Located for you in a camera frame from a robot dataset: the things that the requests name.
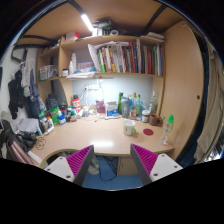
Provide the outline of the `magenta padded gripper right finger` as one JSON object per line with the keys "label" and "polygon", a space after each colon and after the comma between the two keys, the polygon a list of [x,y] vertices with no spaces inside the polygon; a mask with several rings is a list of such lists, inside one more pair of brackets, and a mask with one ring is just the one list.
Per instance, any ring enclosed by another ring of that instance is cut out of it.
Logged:
{"label": "magenta padded gripper right finger", "polygon": [[130,154],[143,185],[157,181],[182,169],[168,155],[164,153],[157,155],[135,144],[130,146]]}

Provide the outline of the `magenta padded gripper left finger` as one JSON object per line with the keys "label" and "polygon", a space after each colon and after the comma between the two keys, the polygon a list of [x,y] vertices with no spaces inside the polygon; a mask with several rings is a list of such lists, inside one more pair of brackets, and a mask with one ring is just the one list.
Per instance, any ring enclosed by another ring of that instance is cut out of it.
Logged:
{"label": "magenta padded gripper left finger", "polygon": [[68,157],[58,157],[45,168],[56,176],[81,186],[94,156],[94,146],[87,146]]}

